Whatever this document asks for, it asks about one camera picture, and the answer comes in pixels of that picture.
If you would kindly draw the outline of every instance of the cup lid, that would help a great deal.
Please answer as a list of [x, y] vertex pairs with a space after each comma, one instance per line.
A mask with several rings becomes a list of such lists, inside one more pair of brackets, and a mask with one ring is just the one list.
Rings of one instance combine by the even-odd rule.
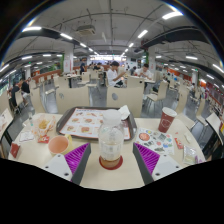
[[170, 117], [176, 117], [177, 116], [177, 113], [174, 110], [172, 110], [168, 107], [163, 107], [163, 113], [169, 115]]

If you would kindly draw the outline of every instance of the drink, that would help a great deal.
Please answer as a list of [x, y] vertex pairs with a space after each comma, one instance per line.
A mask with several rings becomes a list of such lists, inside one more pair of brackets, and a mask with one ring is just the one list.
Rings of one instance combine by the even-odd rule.
[[158, 130], [160, 132], [166, 133], [176, 116], [177, 113], [174, 110], [164, 107], [162, 109], [162, 117], [160, 120]]

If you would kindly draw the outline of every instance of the fries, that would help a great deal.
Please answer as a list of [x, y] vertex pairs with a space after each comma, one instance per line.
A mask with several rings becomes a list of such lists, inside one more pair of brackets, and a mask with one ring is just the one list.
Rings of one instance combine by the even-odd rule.
[[39, 128], [40, 129], [46, 129], [49, 122], [50, 121], [42, 120], [41, 123], [39, 124]]

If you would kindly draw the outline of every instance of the seated person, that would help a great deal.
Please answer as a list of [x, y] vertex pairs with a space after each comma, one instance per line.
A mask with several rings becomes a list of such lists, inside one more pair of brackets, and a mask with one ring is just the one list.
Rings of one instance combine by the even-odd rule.
[[107, 72], [108, 84], [109, 86], [113, 86], [116, 88], [123, 87], [123, 82], [121, 81], [121, 77], [125, 74], [122, 72], [120, 75], [117, 74], [117, 69], [119, 67], [119, 63], [114, 61], [111, 63], [111, 68]]
[[149, 80], [153, 79], [153, 74], [148, 70], [149, 65], [144, 64], [143, 68], [137, 69], [134, 73], [137, 74], [138, 77], [147, 78]]

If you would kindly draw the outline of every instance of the food wrapper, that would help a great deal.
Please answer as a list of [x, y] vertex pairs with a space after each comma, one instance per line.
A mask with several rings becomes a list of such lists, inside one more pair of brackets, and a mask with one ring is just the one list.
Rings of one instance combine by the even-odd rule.
[[189, 147], [189, 146], [184, 146], [184, 160], [183, 162], [189, 165], [195, 165], [196, 160], [195, 157], [197, 156], [197, 152], [195, 149]]
[[41, 115], [37, 120], [33, 121], [32, 133], [35, 136], [45, 136], [47, 132], [52, 130], [56, 123], [55, 116], [52, 119], [47, 119], [45, 115]]

